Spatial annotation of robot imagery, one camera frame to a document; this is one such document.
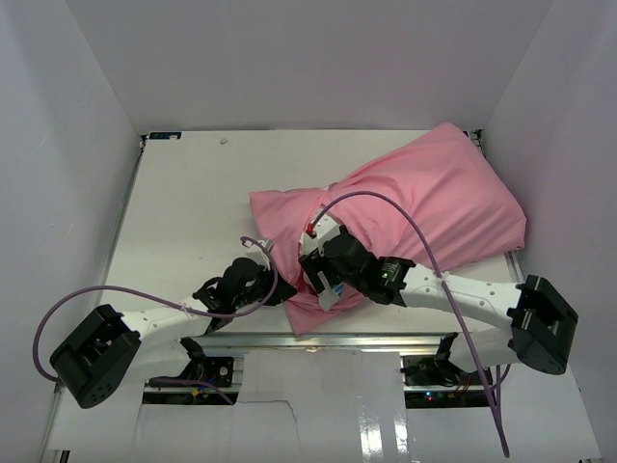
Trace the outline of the white pillow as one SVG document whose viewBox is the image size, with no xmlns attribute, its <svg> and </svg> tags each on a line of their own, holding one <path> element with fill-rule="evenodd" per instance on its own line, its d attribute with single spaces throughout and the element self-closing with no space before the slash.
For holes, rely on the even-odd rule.
<svg viewBox="0 0 617 463">
<path fill-rule="evenodd" d="M 318 293 L 318 304 L 320 309 L 323 312 L 328 312 L 340 301 L 343 289 L 344 283 L 326 285 L 324 289 Z"/>
</svg>

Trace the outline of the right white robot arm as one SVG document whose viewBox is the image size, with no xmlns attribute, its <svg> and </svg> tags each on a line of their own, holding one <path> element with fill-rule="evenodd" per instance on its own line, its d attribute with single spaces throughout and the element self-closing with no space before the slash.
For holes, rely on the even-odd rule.
<svg viewBox="0 0 617 463">
<path fill-rule="evenodd" d="M 443 338 L 435 371 L 446 384 L 460 383 L 479 366 L 519 363 L 561 375 L 568 365 L 578 315 L 545 278 L 530 275 L 515 284 L 437 276 L 409 259 L 376 257 L 343 226 L 303 234 L 299 262 L 324 312 L 349 286 L 376 304 L 459 313 L 487 324 L 468 339 Z"/>
</svg>

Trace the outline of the pink floral pillowcase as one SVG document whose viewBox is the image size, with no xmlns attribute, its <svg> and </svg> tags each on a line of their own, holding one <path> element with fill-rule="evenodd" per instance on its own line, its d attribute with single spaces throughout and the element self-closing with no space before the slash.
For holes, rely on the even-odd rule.
<svg viewBox="0 0 617 463">
<path fill-rule="evenodd" d="M 299 263 L 300 237 L 325 205 L 377 257 L 451 270 L 524 246 L 526 218 L 513 194 L 477 146 L 451 123 L 372 160 L 327 188 L 254 191 L 250 207 L 259 233 L 297 294 L 284 309 L 292 331 L 304 335 L 357 307 L 351 287 L 323 312 Z"/>
</svg>

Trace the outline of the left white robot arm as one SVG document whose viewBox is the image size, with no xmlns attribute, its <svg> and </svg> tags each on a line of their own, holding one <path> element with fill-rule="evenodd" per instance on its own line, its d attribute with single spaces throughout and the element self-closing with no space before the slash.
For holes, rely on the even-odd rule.
<svg viewBox="0 0 617 463">
<path fill-rule="evenodd" d="M 227 386 L 220 365 L 207 358 L 197 339 L 228 325 L 240 309 L 277 306 L 296 293 L 279 272 L 238 258 L 177 309 L 96 307 L 56 348 L 50 364 L 82 409 L 99 405 L 129 383 Z"/>
</svg>

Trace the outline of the left blue table label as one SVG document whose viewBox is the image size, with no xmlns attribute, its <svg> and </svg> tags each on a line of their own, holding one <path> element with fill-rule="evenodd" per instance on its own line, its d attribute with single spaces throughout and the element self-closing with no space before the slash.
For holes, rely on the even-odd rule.
<svg viewBox="0 0 617 463">
<path fill-rule="evenodd" d="M 181 136 L 181 131 L 152 131 L 148 135 L 148 140 L 179 140 Z"/>
</svg>

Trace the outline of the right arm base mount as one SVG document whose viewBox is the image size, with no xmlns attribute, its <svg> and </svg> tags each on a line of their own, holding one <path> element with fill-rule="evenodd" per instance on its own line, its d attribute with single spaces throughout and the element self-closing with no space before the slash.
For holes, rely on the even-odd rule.
<svg viewBox="0 0 617 463">
<path fill-rule="evenodd" d="M 464 372 L 449 362 L 449 348 L 458 337 L 457 333 L 445 335 L 435 354 L 402 357 L 400 372 L 408 410 L 489 406 L 479 373 Z"/>
</svg>

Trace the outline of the aluminium table front rail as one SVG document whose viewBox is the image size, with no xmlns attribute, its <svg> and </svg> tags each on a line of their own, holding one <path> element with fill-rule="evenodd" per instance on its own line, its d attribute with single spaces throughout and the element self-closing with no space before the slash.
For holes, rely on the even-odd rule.
<svg viewBox="0 0 617 463">
<path fill-rule="evenodd" d="M 443 335 L 405 335 L 405 334 L 318 334 L 307 337 L 295 337 L 285 334 L 266 333 L 215 333 L 196 338 L 207 348 L 225 349 L 394 349 L 403 351 L 435 351 Z"/>
</svg>

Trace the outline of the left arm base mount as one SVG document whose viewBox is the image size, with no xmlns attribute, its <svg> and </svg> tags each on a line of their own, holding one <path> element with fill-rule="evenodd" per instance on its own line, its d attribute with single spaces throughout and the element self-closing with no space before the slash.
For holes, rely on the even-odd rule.
<svg viewBox="0 0 617 463">
<path fill-rule="evenodd" d="M 159 405 L 234 405 L 237 393 L 224 389 L 233 384 L 234 359 L 208 357 L 193 339 L 180 345 L 188 354 L 188 364 L 176 377 L 158 377 L 147 381 L 153 392 L 145 392 L 145 404 Z"/>
</svg>

